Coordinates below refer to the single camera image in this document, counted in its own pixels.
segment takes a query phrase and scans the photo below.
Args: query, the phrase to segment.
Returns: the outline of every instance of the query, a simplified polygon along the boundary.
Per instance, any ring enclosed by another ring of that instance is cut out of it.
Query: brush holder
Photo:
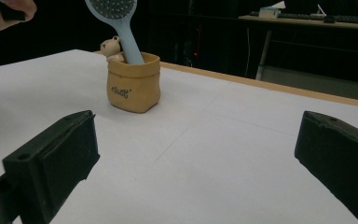
[[[120,109],[144,113],[158,103],[159,57],[142,52],[144,64],[109,61],[106,83],[107,98]]]

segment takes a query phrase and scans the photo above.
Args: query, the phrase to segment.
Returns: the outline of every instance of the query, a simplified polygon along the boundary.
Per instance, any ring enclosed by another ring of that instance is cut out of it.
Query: light blue hairbrush
[[[127,63],[145,63],[130,28],[130,21],[136,9],[137,0],[86,0],[86,4],[89,11],[98,20],[115,28],[120,37]]]

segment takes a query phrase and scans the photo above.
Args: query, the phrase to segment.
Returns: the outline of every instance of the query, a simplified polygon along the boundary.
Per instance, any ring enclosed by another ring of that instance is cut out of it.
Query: dark background
[[[116,34],[82,0],[35,1],[38,11],[32,21],[0,32],[0,65],[69,49],[98,50],[101,42]],[[249,28],[237,18],[277,2],[138,0],[131,29],[140,50],[157,54],[164,62],[254,77],[266,29]],[[287,0],[285,4],[283,12],[310,14],[320,4],[330,15],[358,16],[358,0]],[[291,29],[274,30],[272,37],[267,64],[358,81],[358,34]]]

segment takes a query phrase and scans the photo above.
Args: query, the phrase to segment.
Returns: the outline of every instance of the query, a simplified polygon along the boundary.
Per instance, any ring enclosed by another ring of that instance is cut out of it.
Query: tissue box
[[[277,19],[280,10],[276,7],[261,7],[258,17]]]

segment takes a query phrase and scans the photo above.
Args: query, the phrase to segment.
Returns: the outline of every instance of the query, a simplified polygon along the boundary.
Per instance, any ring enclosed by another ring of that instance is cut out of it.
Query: brown pot
[[[111,105],[135,113],[144,113],[160,98],[159,57],[143,53],[144,64],[127,64],[111,60],[106,83]]]

